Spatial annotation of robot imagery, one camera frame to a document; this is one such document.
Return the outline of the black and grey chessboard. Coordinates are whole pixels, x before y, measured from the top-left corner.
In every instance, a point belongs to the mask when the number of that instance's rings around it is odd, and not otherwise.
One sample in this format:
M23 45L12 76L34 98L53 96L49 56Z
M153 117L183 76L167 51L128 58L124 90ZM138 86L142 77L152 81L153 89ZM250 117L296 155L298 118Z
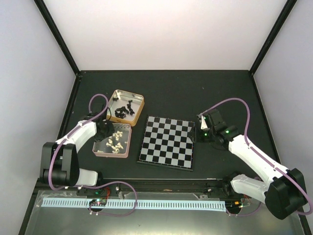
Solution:
M195 123L148 116L137 162L191 171Z

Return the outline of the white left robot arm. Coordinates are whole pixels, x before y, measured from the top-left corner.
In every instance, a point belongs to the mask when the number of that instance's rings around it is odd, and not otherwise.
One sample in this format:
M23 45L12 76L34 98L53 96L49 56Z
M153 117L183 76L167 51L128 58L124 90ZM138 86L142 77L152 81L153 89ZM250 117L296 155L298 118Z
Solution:
M94 138L100 142L114 133L113 123L99 115L89 115L79 121L64 137L46 142L42 148L40 180L52 190L66 187L88 187L93 195L105 190L102 173L82 169L78 153L85 143Z

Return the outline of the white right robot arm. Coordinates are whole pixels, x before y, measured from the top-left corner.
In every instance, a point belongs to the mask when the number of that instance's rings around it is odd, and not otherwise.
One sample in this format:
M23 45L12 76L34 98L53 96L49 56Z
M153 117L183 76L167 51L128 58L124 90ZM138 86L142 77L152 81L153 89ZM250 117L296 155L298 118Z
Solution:
M240 134L236 126L228 126L216 109L199 114L198 120L202 138L237 156L260 177L259 180L244 174L233 177L222 185L225 196L250 196L281 220L307 204L304 176L298 169L288 169L273 160Z

